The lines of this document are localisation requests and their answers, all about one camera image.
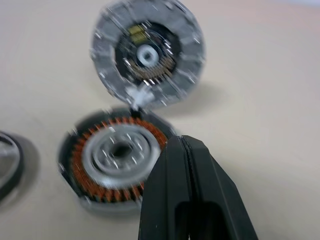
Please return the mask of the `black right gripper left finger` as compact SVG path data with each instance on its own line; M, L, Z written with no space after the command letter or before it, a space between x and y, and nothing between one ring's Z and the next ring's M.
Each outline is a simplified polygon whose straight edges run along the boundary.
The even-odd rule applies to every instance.
M201 145L189 135L169 139L143 190L140 240L199 240L192 151Z

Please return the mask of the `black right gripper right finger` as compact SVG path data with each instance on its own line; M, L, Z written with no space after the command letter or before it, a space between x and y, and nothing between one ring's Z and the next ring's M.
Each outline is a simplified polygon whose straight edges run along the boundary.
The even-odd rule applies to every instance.
M201 141L185 135L183 145L192 189L192 240L256 240L240 193Z

